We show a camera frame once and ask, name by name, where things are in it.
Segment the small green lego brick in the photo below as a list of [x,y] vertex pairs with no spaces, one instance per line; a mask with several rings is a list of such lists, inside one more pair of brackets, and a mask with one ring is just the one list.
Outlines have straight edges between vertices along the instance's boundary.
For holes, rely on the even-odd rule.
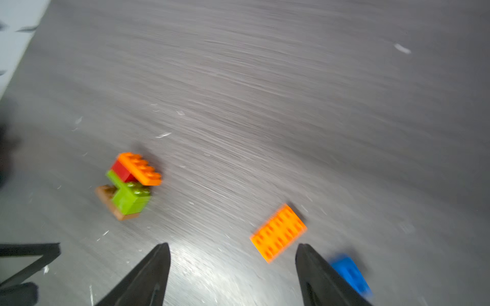
[[151,190],[137,182],[128,182],[118,185],[112,198],[113,204],[121,214],[130,215],[143,211],[151,199]]

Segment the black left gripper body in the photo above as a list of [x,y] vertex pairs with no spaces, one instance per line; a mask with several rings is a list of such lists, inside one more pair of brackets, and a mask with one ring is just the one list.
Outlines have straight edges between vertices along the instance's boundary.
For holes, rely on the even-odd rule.
[[24,283],[1,289],[1,306],[34,306],[38,302],[38,286]]

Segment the red lego brick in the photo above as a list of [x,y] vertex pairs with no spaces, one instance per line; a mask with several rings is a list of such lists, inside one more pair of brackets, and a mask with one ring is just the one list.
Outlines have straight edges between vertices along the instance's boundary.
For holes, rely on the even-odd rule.
[[111,170],[119,177],[119,179],[124,182],[138,182],[131,172],[121,164],[119,160],[116,160],[112,165]]

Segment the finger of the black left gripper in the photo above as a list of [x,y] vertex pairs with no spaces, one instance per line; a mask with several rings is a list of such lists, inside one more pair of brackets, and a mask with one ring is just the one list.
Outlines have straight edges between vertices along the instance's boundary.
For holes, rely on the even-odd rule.
[[61,254],[60,243],[51,244],[1,244],[1,257],[30,257],[38,256],[39,258],[14,274],[9,279],[1,283],[1,289],[9,288],[22,284],[45,266],[52,263]]

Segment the tan lego plate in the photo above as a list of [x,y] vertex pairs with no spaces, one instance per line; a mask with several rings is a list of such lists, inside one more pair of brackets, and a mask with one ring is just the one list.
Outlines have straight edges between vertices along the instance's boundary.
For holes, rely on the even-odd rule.
[[119,221],[125,221],[130,219],[135,219],[140,216],[140,213],[135,214],[122,214],[119,209],[114,205],[112,198],[115,195],[117,188],[115,186],[103,185],[98,186],[95,189],[95,193],[99,200],[106,205],[108,210],[114,215],[114,217]]

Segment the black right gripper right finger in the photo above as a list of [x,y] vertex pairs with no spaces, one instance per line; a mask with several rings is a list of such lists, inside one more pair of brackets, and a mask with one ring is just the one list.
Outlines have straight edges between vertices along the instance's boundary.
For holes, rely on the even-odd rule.
[[309,244],[298,245],[295,264],[303,304],[371,305]]

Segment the long green lego brick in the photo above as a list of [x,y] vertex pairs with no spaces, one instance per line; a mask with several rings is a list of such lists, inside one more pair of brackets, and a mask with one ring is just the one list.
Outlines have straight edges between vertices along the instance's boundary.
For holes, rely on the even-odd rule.
[[129,191],[132,192],[133,188],[129,186],[127,183],[123,182],[120,177],[116,174],[115,171],[109,170],[106,173],[106,176],[108,177],[109,181],[112,182],[112,184],[116,187],[116,189],[122,190],[122,191]]

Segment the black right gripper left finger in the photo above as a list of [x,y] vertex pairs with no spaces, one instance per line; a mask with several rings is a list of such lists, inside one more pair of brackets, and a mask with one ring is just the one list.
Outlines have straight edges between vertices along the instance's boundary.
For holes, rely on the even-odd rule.
[[158,244],[98,305],[163,305],[171,266],[170,248]]

